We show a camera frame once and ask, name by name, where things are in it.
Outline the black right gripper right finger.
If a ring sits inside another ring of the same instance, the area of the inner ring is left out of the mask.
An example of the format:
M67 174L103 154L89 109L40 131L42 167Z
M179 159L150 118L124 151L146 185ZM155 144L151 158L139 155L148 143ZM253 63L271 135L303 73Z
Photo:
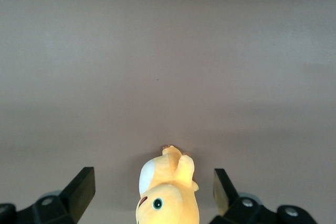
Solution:
M211 223L316 223L307 211L298 206L281 205L273 212L257 196L238 193L222 168L214 169L213 196L219 214Z

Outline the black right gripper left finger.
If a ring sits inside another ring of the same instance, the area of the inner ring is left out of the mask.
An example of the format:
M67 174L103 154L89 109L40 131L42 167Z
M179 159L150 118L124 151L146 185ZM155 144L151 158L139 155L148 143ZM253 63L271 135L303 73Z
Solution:
M84 167L63 190L46 193L23 210L1 203L1 223L78 223L95 195L94 171Z

